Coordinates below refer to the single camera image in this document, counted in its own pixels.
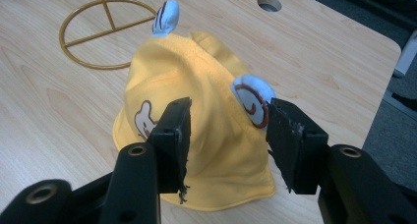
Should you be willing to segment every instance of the yellow hat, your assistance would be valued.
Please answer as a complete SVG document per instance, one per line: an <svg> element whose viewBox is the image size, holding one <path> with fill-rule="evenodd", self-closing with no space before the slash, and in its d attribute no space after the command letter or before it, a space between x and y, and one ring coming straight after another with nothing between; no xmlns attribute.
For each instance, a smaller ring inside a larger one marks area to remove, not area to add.
<svg viewBox="0 0 417 224"><path fill-rule="evenodd" d="M145 141L169 102L190 97L191 142L182 205L216 211L275 194L266 133L254 127L231 90L248 69L207 32L151 37L136 52L125 104L113 128L116 146ZM161 197L179 204L179 196Z"/></svg>

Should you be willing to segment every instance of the wooden tabletop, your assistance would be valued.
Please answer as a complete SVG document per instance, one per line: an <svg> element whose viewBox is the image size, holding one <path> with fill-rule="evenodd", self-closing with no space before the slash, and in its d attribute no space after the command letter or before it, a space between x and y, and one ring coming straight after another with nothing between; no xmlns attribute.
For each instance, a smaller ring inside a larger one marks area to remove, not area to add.
<svg viewBox="0 0 417 224"><path fill-rule="evenodd" d="M92 70L61 50L65 18L93 0L0 0L0 210L23 188L64 179L73 189L113 169L111 132L123 104L128 69ZM140 0L158 9L165 0ZM206 30L222 39L278 97L297 104L330 135L329 144L362 147L387 88L399 47L314 0L178 0L176 33ZM115 25L149 13L109 4ZM150 36L150 23L72 47L94 64L129 62ZM73 20L66 39L109 29L101 6ZM278 186L273 198L219 212L163 202L163 223L321 223L316 196Z"/></svg>

